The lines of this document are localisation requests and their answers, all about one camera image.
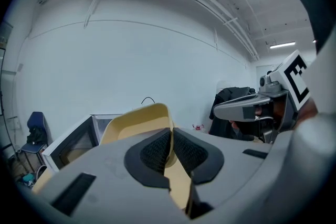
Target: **black cable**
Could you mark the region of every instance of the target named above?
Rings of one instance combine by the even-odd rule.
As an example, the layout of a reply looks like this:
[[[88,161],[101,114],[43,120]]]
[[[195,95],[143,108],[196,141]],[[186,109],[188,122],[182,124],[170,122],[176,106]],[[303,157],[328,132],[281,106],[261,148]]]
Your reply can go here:
[[[29,173],[28,169],[23,165],[23,163],[21,162],[19,156],[17,155],[16,153],[16,150],[15,150],[15,147],[13,145],[13,142],[12,142],[12,139],[11,139],[11,136],[9,135],[9,131],[8,131],[8,127],[7,127],[7,123],[6,123],[6,117],[5,117],[5,110],[4,110],[4,106],[3,106],[3,101],[2,101],[2,91],[1,91],[1,75],[2,75],[2,66],[4,64],[4,59],[5,59],[5,52],[6,50],[5,49],[2,49],[4,50],[4,55],[3,55],[3,58],[2,58],[2,62],[1,62],[1,72],[0,72],[0,105],[1,105],[1,112],[2,112],[2,116],[4,117],[4,123],[5,123],[5,127],[6,127],[6,131],[7,131],[7,135],[8,135],[8,138],[9,138],[9,141],[11,143],[11,146],[14,150],[14,156],[16,157],[16,160],[22,165],[22,167],[25,169],[26,173]]]
[[[150,98],[150,99],[152,99],[152,101],[154,102],[154,104],[155,104],[155,101],[153,100],[153,98],[151,98],[151,97],[146,97],[145,99],[143,99],[142,100],[142,102],[141,102],[141,104],[143,103],[143,101],[145,101],[147,98]]]

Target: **microwave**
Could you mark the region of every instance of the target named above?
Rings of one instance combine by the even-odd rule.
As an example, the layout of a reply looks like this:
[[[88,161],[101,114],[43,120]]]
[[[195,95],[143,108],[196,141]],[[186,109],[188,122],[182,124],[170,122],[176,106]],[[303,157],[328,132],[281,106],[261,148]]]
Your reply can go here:
[[[120,115],[94,114],[76,122],[42,152],[47,167],[56,173],[91,148],[98,146],[107,125]]]

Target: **fluorescent light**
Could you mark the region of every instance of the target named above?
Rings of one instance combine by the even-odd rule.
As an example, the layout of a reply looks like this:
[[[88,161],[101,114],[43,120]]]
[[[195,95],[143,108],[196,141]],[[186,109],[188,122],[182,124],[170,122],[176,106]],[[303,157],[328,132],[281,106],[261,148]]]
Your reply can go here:
[[[291,46],[291,45],[295,45],[295,42],[289,42],[289,43],[283,43],[283,44],[279,44],[279,45],[273,45],[270,46],[270,49],[275,49],[275,48],[280,48],[280,47],[284,47],[284,46]]]

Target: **ceiling pipe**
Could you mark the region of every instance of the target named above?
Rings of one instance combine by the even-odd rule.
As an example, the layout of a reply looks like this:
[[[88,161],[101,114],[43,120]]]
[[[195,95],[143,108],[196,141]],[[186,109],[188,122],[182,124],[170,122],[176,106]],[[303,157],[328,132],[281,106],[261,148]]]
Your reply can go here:
[[[221,22],[223,22],[223,25],[225,25],[230,32],[239,40],[240,43],[243,44],[243,46],[245,47],[245,49],[251,54],[251,56],[253,57],[254,54],[251,51],[251,49],[248,47],[248,45],[245,43],[245,41],[243,40],[242,36],[240,35],[239,32],[235,31],[235,29],[229,25],[229,21],[227,21],[223,16],[221,16],[220,14],[216,13],[214,10],[212,10],[210,7],[208,7],[206,4],[203,3],[202,0],[194,0],[197,3],[201,4],[203,7],[205,7],[206,9],[208,9],[213,15],[215,15]]]
[[[89,6],[89,9],[88,9],[88,12],[86,14],[85,21],[84,21],[84,29],[88,26],[90,17],[92,15],[92,12],[93,12],[95,6],[96,6],[96,3],[97,3],[97,0],[92,0],[91,5]]]
[[[231,15],[231,13],[228,10],[226,10],[217,0],[208,0],[208,1],[210,1],[211,3],[213,3],[217,8],[220,9],[221,12],[223,12],[226,16],[228,16],[229,20],[226,20],[220,14],[218,14],[218,12],[212,10],[209,7],[209,5],[204,4],[203,1],[196,0],[196,2],[200,2],[200,4],[202,4],[202,6],[206,7],[208,10],[210,10],[212,12],[212,14],[216,14],[216,17],[219,18],[221,21],[223,21],[223,24],[225,24],[225,26],[227,26],[229,28],[229,30],[237,37],[237,39],[248,50],[248,52],[251,54],[251,56],[255,60],[259,60],[258,53],[257,53],[255,47],[253,46],[251,40],[248,38],[246,32],[243,30],[243,28],[241,27],[241,25],[236,20],[232,20],[232,19],[234,19],[234,17]],[[235,29],[235,27],[233,25],[231,25],[231,23],[228,23],[228,21],[230,21],[230,20],[232,20],[231,23],[235,24],[238,27],[239,31],[242,33],[242,35],[245,38],[243,38],[241,36],[241,34]]]

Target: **white wall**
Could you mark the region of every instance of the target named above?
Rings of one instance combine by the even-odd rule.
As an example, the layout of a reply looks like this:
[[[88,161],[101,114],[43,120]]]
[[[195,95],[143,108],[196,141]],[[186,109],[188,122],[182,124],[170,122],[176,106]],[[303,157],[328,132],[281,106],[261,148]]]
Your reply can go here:
[[[90,3],[43,5],[20,54],[20,121],[42,111],[53,139],[86,114],[123,113],[147,96],[179,126],[206,124],[218,81],[250,85],[243,46],[190,0],[99,0],[84,29]]]
[[[270,55],[267,57],[261,57],[259,61],[251,62],[250,65],[250,72],[251,72],[251,77],[253,78],[252,80],[252,85],[254,85],[256,91],[259,89],[258,81],[259,77],[257,76],[257,68],[262,67],[262,66],[271,66],[271,65],[279,65],[282,63],[282,61],[289,56],[294,50],[292,49],[291,51],[288,51],[286,54],[276,54],[276,55]],[[301,50],[300,54],[304,58],[304,60],[310,64],[312,63],[315,58],[316,58],[316,50]]]
[[[11,24],[13,29],[6,46],[1,91],[9,135],[17,149],[26,143],[26,136],[22,134],[21,129],[13,130],[13,121],[7,119],[17,116],[16,95],[14,91],[18,56],[22,44],[29,35],[34,17],[38,14],[38,11],[39,5],[37,4],[37,0],[13,0],[4,16],[4,21]],[[4,123],[1,124],[0,128],[0,142],[2,145],[7,145],[9,138]],[[13,153],[14,151],[11,147],[5,150],[7,157]]]

